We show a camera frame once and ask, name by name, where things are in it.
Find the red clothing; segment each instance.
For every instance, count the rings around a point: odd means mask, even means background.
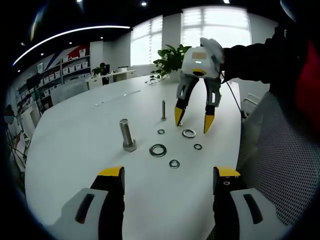
[[[305,65],[295,86],[295,105],[320,133],[320,57],[314,44],[308,42]]]

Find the metal washer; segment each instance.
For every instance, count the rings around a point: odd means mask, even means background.
[[[163,152],[161,153],[155,153],[154,149],[155,148],[161,148],[163,150]],[[159,158],[159,157],[163,157],[164,155],[166,155],[167,153],[167,148],[165,147],[165,145],[163,144],[155,144],[153,146],[150,147],[149,152],[151,153],[152,156]]]
[[[180,167],[180,162],[178,161],[178,160],[171,160],[170,162],[169,162],[169,166],[170,166],[170,168],[172,168],[172,169],[177,169],[178,167]]]
[[[158,130],[158,134],[160,134],[160,135],[165,134],[165,130],[164,129],[159,129]]]
[[[202,145],[200,143],[196,143],[195,145],[193,145],[193,147],[197,150],[201,150],[202,149]]]
[[[185,129],[182,131],[182,136],[187,139],[193,139],[196,136],[196,132],[192,129]]]

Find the led strip light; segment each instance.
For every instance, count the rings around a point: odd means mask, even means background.
[[[65,32],[62,32],[62,33],[59,33],[57,35],[51,36],[51,37],[49,37],[49,38],[37,43],[36,45],[34,45],[30,49],[28,49],[25,53],[23,53],[20,57],[18,57],[17,60],[15,60],[15,62],[12,64],[12,66],[14,66],[20,59],[22,59],[25,55],[27,55],[29,52],[31,52],[36,47],[40,46],[41,44],[44,44],[47,41],[50,41],[50,40],[52,40],[54,38],[60,37],[60,36],[65,35],[65,34],[70,34],[70,33],[78,32],[78,31],[82,31],[82,30],[89,30],[89,29],[129,29],[129,28],[130,28],[129,26],[105,25],[105,26],[88,26],[88,27],[73,29],[73,30],[70,30],[70,31],[65,31]]]

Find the bright window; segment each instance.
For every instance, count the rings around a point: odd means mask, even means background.
[[[200,46],[200,38],[215,39],[223,48],[251,44],[248,13],[232,6],[205,6],[183,10],[182,44]]]
[[[133,28],[131,34],[131,66],[149,65],[159,58],[162,49],[162,21],[158,16]]]

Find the person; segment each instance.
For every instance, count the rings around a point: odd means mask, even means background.
[[[224,71],[224,82],[240,78],[270,84],[283,113],[320,136],[320,41],[313,28],[319,21],[313,19],[312,4],[280,4],[290,19],[264,44],[222,48],[214,39],[200,42],[212,54],[217,71]]]

